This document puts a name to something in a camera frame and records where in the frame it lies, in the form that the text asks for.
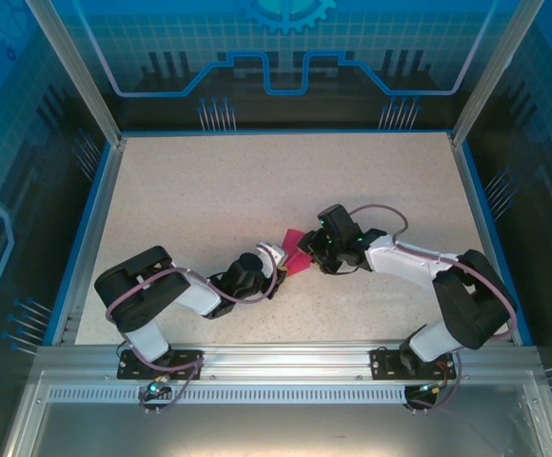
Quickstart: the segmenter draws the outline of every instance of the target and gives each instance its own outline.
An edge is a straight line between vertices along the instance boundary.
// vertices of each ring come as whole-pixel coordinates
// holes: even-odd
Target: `blue frame border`
[[[51,346],[51,341],[56,333],[56,328],[58,327],[58,321],[60,319],[60,314],[63,312],[65,306],[65,298],[67,297],[67,292],[69,291],[70,281],[73,276],[73,271],[75,270],[75,264],[79,259],[80,249],[82,247],[82,242],[88,231],[89,217],[94,210],[94,205],[96,204],[96,197],[98,195],[98,188],[100,187],[101,180],[103,179],[103,174],[105,173],[105,167],[107,165],[107,160],[112,154],[112,147],[110,142],[105,143],[103,148],[103,154],[101,155],[101,160],[98,163],[98,168],[96,169],[96,174],[94,175],[94,181],[92,181],[92,186],[89,190],[88,200],[86,206],[84,207],[84,212],[82,214],[82,219],[79,222],[79,228],[75,235],[75,240],[73,241],[73,247],[70,251],[69,260],[67,261],[67,267],[65,268],[65,274],[63,275],[63,280],[60,283],[60,288],[58,289],[58,294],[56,295],[56,300],[54,301],[54,308],[52,309],[51,316],[48,322],[48,328],[44,334],[43,346]]]
[[[525,320],[525,315],[523,314],[522,304],[520,303],[520,297],[515,289],[515,284],[513,283],[513,277],[511,276],[511,270],[506,263],[506,258],[504,257],[503,245],[501,244],[501,239],[498,236],[496,231],[496,224],[494,224],[494,219],[492,214],[489,212],[489,206],[487,205],[487,198],[485,197],[485,192],[483,191],[482,182],[479,179],[479,173],[477,172],[477,167],[475,167],[475,161],[470,152],[470,147],[466,140],[462,143],[462,150],[464,154],[464,160],[468,165],[468,170],[470,171],[472,184],[475,190],[477,191],[477,198],[481,206],[481,211],[483,214],[483,219],[485,220],[485,225],[487,226],[487,232],[489,233],[489,238],[494,247],[494,252],[496,253],[496,262],[501,269],[501,275],[503,277],[503,282],[506,287],[511,292],[513,299],[517,302],[517,329],[522,339],[524,346],[533,346],[532,336],[530,335],[527,322]]]

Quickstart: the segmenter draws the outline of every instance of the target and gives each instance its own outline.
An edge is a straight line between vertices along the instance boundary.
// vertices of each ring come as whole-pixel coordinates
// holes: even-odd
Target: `metal pillar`
[[[98,127],[107,141],[117,147],[122,134],[53,4],[49,0],[26,1]]]
[[[511,21],[508,23],[492,57],[485,66],[485,70],[477,86],[470,94],[463,111],[452,130],[454,145],[460,145],[470,132],[473,124],[479,117],[485,103],[501,79],[504,71],[513,58],[513,54],[522,42],[534,18],[541,9],[544,0],[521,0]]]

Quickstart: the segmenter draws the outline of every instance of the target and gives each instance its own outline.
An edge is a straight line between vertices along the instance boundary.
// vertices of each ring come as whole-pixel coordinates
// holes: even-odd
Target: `speckled white table surface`
[[[445,133],[325,133],[128,139],[92,283],[155,245],[177,265],[223,271],[257,241],[282,243],[289,228],[318,227],[335,203],[348,210],[385,203],[402,210],[408,243],[444,252],[481,250]],[[354,217],[393,232],[387,212]],[[401,279],[311,268],[285,281],[274,300],[238,305],[207,320],[169,307],[158,322],[172,343],[271,343],[403,339],[440,315],[434,294]],[[117,344],[90,287],[76,344]]]

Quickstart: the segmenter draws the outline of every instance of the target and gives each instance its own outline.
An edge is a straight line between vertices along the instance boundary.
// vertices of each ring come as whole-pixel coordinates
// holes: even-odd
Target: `enclosure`
[[[424,417],[370,354],[434,294],[311,268],[218,319],[165,309],[205,362],[146,418],[97,277],[156,245],[209,276],[337,203],[484,252],[512,338],[462,350]],[[552,455],[552,0],[0,0],[0,455],[151,452]]]

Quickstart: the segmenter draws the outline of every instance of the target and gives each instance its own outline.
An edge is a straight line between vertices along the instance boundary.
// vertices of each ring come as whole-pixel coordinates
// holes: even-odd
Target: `metal plate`
[[[441,381],[444,372],[438,363],[447,365],[447,379],[456,379],[456,369],[451,354],[442,355],[434,362],[418,370],[417,375],[409,374],[407,368],[401,363],[400,352],[390,349],[376,349],[369,352],[371,363],[371,376],[374,381]]]
[[[180,365],[188,364],[189,362],[199,359],[202,355],[203,352],[201,350],[177,350],[172,357],[171,366],[179,367]],[[170,379],[185,381],[189,378],[192,371],[193,367],[182,369],[180,371],[174,371],[170,373]],[[196,374],[191,379],[200,379],[201,371],[201,368],[198,369]],[[120,364],[117,368],[117,379],[142,379],[150,381],[157,378],[161,374],[164,374],[164,372],[151,369],[144,365],[139,359],[136,358],[130,349],[122,351]]]

